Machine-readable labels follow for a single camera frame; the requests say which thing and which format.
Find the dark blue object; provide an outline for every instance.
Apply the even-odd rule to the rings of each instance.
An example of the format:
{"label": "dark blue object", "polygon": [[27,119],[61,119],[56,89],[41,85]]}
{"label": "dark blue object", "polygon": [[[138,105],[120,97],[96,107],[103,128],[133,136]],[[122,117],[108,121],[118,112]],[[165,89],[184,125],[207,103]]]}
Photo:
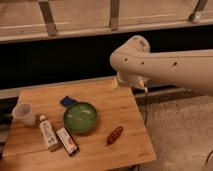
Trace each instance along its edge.
{"label": "dark blue object", "polygon": [[71,99],[69,96],[64,97],[60,103],[62,106],[67,107],[73,103],[76,103],[77,101],[75,99]]}

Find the bottle cap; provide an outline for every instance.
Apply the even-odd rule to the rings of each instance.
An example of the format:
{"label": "bottle cap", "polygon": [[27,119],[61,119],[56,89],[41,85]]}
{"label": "bottle cap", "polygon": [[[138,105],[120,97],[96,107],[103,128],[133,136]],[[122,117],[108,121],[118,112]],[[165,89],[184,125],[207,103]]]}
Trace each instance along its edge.
{"label": "bottle cap", "polygon": [[40,116],[40,121],[44,121],[44,120],[46,120],[46,116],[45,115],[41,115]]}

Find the dark wall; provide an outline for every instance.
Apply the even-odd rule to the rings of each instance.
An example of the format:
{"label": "dark wall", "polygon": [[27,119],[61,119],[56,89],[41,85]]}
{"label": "dark wall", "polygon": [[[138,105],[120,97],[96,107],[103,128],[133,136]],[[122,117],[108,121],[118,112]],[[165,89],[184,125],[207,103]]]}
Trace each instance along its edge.
{"label": "dark wall", "polygon": [[114,75],[109,56],[133,35],[152,52],[213,49],[213,26],[0,45],[0,89]]}

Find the wooden table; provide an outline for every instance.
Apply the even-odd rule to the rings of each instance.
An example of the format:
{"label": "wooden table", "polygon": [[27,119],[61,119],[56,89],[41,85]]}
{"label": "wooden table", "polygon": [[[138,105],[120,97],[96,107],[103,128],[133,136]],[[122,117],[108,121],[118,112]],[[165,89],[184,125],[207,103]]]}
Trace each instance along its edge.
{"label": "wooden table", "polygon": [[[31,103],[36,114],[45,114],[57,130],[63,126],[65,108],[59,101],[69,95],[78,101],[93,104],[99,121],[86,135],[73,135],[80,152],[69,157],[61,146],[49,152],[38,124],[25,127],[12,122],[0,170],[108,170],[155,160],[147,130],[130,88],[110,90],[111,79],[63,86],[23,90],[20,102]],[[106,146],[106,137],[116,127],[123,126],[121,137]]]}

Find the cable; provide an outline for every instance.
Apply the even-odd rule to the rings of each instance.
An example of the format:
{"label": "cable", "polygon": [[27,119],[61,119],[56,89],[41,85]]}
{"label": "cable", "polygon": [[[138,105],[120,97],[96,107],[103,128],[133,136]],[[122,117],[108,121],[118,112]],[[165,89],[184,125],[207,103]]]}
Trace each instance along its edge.
{"label": "cable", "polygon": [[144,107],[145,107],[145,119],[144,119],[144,125],[146,125],[147,123],[147,119],[148,119],[148,110],[147,110],[147,100],[148,100],[148,88],[144,87],[145,90],[145,102],[144,102]]}
{"label": "cable", "polygon": [[208,163],[209,158],[211,157],[212,154],[213,154],[213,150],[208,154],[208,156],[207,156],[207,158],[206,158],[206,164]]}

